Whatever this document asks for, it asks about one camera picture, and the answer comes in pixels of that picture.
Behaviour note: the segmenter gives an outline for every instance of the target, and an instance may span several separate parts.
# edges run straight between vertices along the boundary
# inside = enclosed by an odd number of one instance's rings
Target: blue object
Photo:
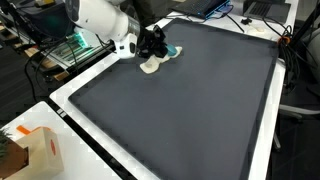
[[[219,7],[215,8],[213,11],[211,11],[209,14],[206,15],[205,19],[210,19],[210,17],[216,12],[220,11],[222,8],[229,6],[230,5],[230,0],[227,0],[223,4],[221,4]]]
[[[168,49],[168,56],[175,56],[178,53],[176,47],[174,47],[171,44],[167,45],[167,49]]]

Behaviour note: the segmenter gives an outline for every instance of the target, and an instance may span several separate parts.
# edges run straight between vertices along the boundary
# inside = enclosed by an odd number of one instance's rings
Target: table
[[[29,130],[46,126],[57,134],[64,171],[52,180],[121,179],[45,102],[36,104],[4,127],[13,140],[24,136],[16,130],[19,125]]]
[[[287,3],[291,3],[291,9],[289,12],[286,25],[294,26],[295,16],[298,8],[298,0],[287,0]],[[241,2],[236,1],[234,4],[234,11],[230,16],[240,23],[242,17]],[[171,13],[169,16],[179,15],[177,12]],[[170,19],[162,19],[157,24],[160,27],[169,23]],[[219,20],[209,20],[204,24],[214,26],[222,29],[227,29],[234,32],[242,33],[239,28],[228,18]],[[283,32],[281,26],[270,23],[273,28],[279,32]],[[262,27],[265,29],[264,33],[252,33],[253,27],[241,25],[245,30],[245,34],[256,36],[264,39],[276,41],[279,37],[276,33],[268,29],[264,22],[259,20],[253,20],[252,26]],[[95,78],[105,69],[110,67],[119,58],[115,54],[111,54],[100,62],[96,63],[91,68],[74,78],[69,83],[55,91],[50,95],[50,98],[60,106],[72,119],[75,120],[84,130],[90,134],[94,139],[101,144],[101,146],[108,151],[115,159],[117,159],[128,171],[130,171],[137,179],[158,179],[152,172],[138,162],[133,156],[128,154],[123,148],[121,148],[115,141],[113,141],[108,135],[100,130],[94,123],[92,123],[86,116],[84,116],[76,107],[74,107],[69,101],[68,97],[76,90],[81,88],[87,82]],[[266,177],[266,172],[269,163],[269,154],[271,152],[272,140],[274,135],[274,129],[276,124],[276,118],[278,114],[278,108],[280,103],[281,91],[285,76],[285,67],[281,60],[278,60],[274,70],[272,82],[268,98],[266,101],[266,107],[262,117],[260,131],[257,139],[255,152],[251,164],[251,170],[249,174],[250,180],[262,180]]]

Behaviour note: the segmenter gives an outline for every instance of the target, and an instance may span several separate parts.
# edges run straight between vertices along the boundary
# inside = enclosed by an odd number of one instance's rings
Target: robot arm
[[[119,58],[127,59],[136,54],[141,27],[135,19],[115,7],[123,1],[66,0],[65,3],[74,23],[101,39],[113,40]]]

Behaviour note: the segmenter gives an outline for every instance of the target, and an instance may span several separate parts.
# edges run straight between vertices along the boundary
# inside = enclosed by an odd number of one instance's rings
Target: dark gray surface
[[[172,21],[154,74],[115,64],[70,99],[162,179],[245,179],[275,63],[264,40]]]

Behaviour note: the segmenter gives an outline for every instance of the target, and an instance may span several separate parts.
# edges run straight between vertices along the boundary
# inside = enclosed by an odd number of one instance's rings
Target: wire
[[[29,65],[29,63],[31,62],[31,60],[32,60],[36,55],[38,55],[40,52],[41,52],[41,51],[39,51],[39,52],[35,53],[34,55],[32,55],[32,56],[28,59],[28,61],[26,62],[26,64],[24,65],[24,73],[25,73],[25,75],[27,76],[27,79],[28,79],[29,84],[30,84],[30,86],[31,86],[32,97],[33,97],[33,100],[34,100],[36,103],[37,103],[38,101],[37,101],[37,98],[36,98],[36,93],[35,93],[34,85],[33,85],[32,80],[31,80],[31,78],[30,78],[30,76],[29,76],[29,74],[28,74],[28,65]]]
[[[269,23],[266,22],[265,19],[269,19],[269,20],[277,23],[278,25],[280,25],[284,29],[283,33],[281,34],[278,31],[276,31],[274,28],[272,28],[269,25]],[[290,43],[286,41],[287,38],[289,38],[291,40],[291,38],[293,37],[293,28],[292,28],[292,26],[288,25],[287,27],[285,27],[283,24],[281,24],[280,22],[278,22],[278,21],[276,21],[276,20],[274,20],[274,19],[272,19],[270,17],[263,17],[262,20],[272,31],[274,31],[280,37],[280,39],[278,41],[278,46],[279,46],[280,56],[285,61],[286,77],[288,79],[288,82],[287,82],[287,85],[286,85],[286,89],[288,90],[288,92],[286,92],[285,94],[289,94],[292,91],[294,91],[294,89],[296,88],[297,80],[300,77],[301,70],[300,70],[300,65],[299,65],[298,60],[306,63],[307,65],[309,65],[312,68],[317,68],[318,67],[318,63],[315,61],[313,55],[311,54],[311,52],[309,51],[307,46],[301,40],[300,41],[302,42],[302,45],[305,47],[307,53],[313,59],[313,62],[314,62],[315,65],[311,64],[310,62],[308,62],[304,58],[302,58],[290,46]]]
[[[314,28],[314,22],[316,21],[316,15],[317,15],[318,4],[319,4],[319,0],[317,0],[317,4],[316,4],[316,7],[315,7],[315,9],[314,9],[314,13],[313,13],[313,20],[312,20],[311,32],[310,32],[310,36],[309,36],[309,40],[308,40],[308,44],[311,42],[312,33],[313,33],[313,28]]]
[[[232,17],[230,17],[228,14],[226,15],[232,22],[234,22],[237,26],[238,26],[238,28],[244,33],[244,30],[241,28],[241,26],[232,18]]]
[[[101,38],[99,37],[98,34],[96,34],[96,36],[97,36],[97,38],[98,38],[98,40],[99,40],[99,42],[100,42],[100,45],[102,46],[103,49],[107,50],[107,51],[110,52],[110,53],[117,54],[117,53],[115,53],[114,51],[111,51],[110,49],[108,49],[108,48],[106,47],[106,46],[108,46],[108,44],[106,44],[105,42],[103,42],[103,41],[101,40]]]
[[[19,31],[19,29],[18,29],[17,21],[15,20],[15,18],[13,18],[13,24],[14,24],[14,27],[16,28],[16,30],[17,30],[17,35],[18,35],[18,38],[19,38],[19,42],[20,42],[21,44],[23,44],[23,42],[22,42],[22,40],[21,40],[21,36],[20,36],[20,31]]]
[[[36,68],[36,74],[35,74],[35,76],[36,76],[36,83],[37,83],[37,85],[40,87],[40,89],[43,90],[43,91],[45,91],[45,92],[47,92],[47,91],[42,88],[42,86],[40,85],[40,83],[39,83],[39,81],[38,81],[38,72],[39,72],[40,66],[42,65],[42,62],[43,62],[54,50],[56,50],[57,47],[59,47],[59,45],[60,45],[60,43],[57,44],[57,45],[55,45],[54,47],[52,47],[52,49],[39,61],[39,64],[38,64],[38,66],[37,66],[37,68]]]
[[[74,59],[74,64],[75,64],[75,66],[76,66],[77,75],[79,75],[78,61],[77,61],[76,55],[74,54],[74,51],[73,51],[73,49],[71,48],[70,44],[69,44],[68,42],[67,42],[66,44],[69,46],[69,49],[70,49],[71,52],[72,52],[72,56],[73,56],[73,59]]]

